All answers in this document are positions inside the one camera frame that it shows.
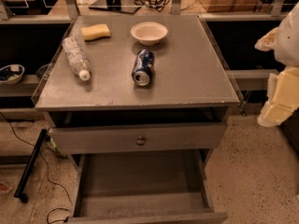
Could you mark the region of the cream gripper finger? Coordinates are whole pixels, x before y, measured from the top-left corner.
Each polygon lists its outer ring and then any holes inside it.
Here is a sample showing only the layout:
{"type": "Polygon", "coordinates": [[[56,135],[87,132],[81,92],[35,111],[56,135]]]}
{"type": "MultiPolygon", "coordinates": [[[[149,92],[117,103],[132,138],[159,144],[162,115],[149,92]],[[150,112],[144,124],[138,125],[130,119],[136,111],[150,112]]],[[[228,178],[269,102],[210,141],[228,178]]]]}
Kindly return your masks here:
{"type": "Polygon", "coordinates": [[[278,75],[270,74],[267,97],[257,122],[264,127],[278,126],[299,108],[299,68],[287,67],[278,75]]]}
{"type": "Polygon", "coordinates": [[[274,28],[271,31],[269,31],[266,35],[264,35],[262,38],[260,38],[256,44],[254,45],[254,48],[260,51],[269,51],[273,50],[275,46],[275,40],[276,40],[276,34],[278,32],[278,28],[274,28]]]}

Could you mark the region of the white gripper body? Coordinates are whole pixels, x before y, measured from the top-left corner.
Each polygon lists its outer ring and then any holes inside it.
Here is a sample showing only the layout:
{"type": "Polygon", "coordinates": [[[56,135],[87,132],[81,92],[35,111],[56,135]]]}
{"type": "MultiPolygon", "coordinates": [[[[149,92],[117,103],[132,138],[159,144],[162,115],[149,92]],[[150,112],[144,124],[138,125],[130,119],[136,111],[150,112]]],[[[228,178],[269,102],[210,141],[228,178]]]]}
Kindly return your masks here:
{"type": "Polygon", "coordinates": [[[286,66],[299,66],[299,3],[278,27],[275,59],[286,66]]]}

